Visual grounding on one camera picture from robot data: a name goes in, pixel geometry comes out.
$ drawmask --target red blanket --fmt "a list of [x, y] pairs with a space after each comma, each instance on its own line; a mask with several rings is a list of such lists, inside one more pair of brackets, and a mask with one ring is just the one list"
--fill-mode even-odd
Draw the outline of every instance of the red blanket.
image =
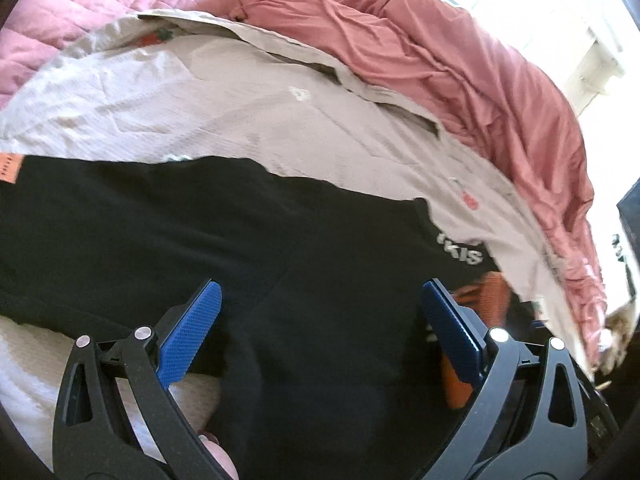
[[199, 8], [332, 54], [427, 108], [490, 160], [564, 258], [568, 301], [597, 361], [606, 298], [585, 218], [593, 187], [578, 121], [542, 70], [439, 0], [204, 0]]

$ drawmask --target black t-shirt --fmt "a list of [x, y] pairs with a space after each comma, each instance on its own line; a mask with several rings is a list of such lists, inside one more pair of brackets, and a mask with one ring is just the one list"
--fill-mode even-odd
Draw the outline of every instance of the black t-shirt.
[[207, 429], [242, 480], [408, 479], [457, 421], [420, 289], [497, 267], [482, 245], [447, 248], [425, 200], [247, 159], [28, 156], [0, 211], [0, 314], [18, 322], [121, 338], [221, 285], [191, 370], [222, 374]]

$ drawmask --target blue textured pad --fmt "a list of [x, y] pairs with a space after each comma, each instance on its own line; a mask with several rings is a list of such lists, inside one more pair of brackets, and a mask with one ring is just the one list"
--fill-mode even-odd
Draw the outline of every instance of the blue textured pad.
[[166, 390], [182, 380], [209, 329], [220, 313], [222, 290], [209, 282], [160, 347], [158, 379]]
[[463, 320], [465, 307], [460, 307], [433, 280], [422, 286], [420, 298], [424, 317], [438, 337], [445, 355], [463, 383], [478, 386], [482, 381], [482, 349]]

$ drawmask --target orange clothing label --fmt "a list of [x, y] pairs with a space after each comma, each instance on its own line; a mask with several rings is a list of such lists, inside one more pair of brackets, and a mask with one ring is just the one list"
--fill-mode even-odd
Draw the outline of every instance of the orange clothing label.
[[0, 180], [15, 184], [23, 159], [24, 155], [0, 153]]

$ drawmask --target silver screw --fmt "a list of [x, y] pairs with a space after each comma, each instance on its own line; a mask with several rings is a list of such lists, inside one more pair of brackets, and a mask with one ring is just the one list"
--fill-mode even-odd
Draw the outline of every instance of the silver screw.
[[491, 336], [491, 339], [498, 343], [506, 343], [509, 340], [509, 333], [499, 326], [489, 330], [489, 335]]
[[76, 346], [78, 348], [84, 348], [91, 342], [91, 338], [87, 335], [81, 335], [78, 339], [76, 339]]
[[141, 326], [139, 329], [136, 330], [136, 333], [134, 335], [136, 336], [136, 339], [140, 339], [140, 341], [144, 341], [145, 339], [148, 339], [151, 336], [151, 329], [148, 326]]
[[564, 341], [558, 337], [552, 337], [549, 340], [549, 344], [556, 350], [564, 350]]

